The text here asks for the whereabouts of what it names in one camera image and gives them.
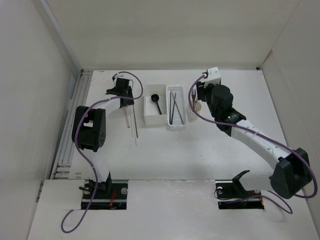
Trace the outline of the brown wooden fork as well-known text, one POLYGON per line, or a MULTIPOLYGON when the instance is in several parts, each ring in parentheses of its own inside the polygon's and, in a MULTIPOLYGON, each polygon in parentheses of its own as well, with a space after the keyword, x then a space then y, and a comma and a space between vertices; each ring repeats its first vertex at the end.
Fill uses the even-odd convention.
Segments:
POLYGON ((195 107, 196 107, 196 104, 197 104, 197 101, 198 101, 196 89, 193 89, 193 90, 191 91, 191 99, 192 99, 192 106, 193 106, 193 108, 195 108, 195 107))

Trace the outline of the black plastic spoon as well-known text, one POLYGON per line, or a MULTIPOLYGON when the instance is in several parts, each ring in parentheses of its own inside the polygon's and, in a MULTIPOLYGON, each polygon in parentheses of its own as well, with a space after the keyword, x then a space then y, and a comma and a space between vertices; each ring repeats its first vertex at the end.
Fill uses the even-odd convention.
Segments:
POLYGON ((155 103, 155 105, 157 107, 157 110, 158 110, 158 113, 160 115, 162 115, 162 111, 161 111, 161 108, 160 108, 160 105, 159 105, 159 99, 160 99, 159 95, 158 94, 152 94, 150 98, 151 98, 152 102, 155 103))

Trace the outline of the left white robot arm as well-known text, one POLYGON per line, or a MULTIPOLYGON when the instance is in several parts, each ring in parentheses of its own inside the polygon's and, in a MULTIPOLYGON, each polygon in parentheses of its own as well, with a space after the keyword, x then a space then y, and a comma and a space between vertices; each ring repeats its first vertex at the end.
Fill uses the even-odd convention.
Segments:
POLYGON ((107 139, 106 117, 112 112, 132 106, 134 102, 133 87, 130 79, 114 77, 114 87, 107 89, 107 99, 99 100, 92 106, 79 105, 75 110, 71 139, 77 151, 83 150, 96 153, 107 139))

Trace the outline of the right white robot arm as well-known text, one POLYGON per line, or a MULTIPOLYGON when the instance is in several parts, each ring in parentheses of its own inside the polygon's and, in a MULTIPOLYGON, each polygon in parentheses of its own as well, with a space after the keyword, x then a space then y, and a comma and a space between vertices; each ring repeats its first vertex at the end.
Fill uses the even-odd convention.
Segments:
POLYGON ((243 197, 251 190, 274 191, 284 199, 297 197, 299 191, 313 183, 313 198, 318 193, 318 183, 311 170, 305 150, 296 150, 260 133, 257 128, 233 107, 230 89, 220 83, 197 82, 198 100, 207 104, 213 124, 229 137, 243 143, 258 154, 273 170, 270 176, 249 175, 244 170, 233 178, 232 193, 243 197))

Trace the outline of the black chopstick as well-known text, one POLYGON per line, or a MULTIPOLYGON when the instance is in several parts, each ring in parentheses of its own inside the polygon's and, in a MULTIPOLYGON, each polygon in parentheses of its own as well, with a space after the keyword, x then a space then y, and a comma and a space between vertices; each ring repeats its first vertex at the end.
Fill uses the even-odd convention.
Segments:
POLYGON ((177 93, 175 92, 174 94, 171 92, 172 98, 173 98, 173 104, 172 104, 172 111, 171 111, 171 117, 170 117, 170 124, 173 124, 173 120, 174 120, 174 113, 175 113, 175 106, 176 106, 176 96, 177 93))
POLYGON ((169 124, 172 124, 172 91, 169 91, 169 124))

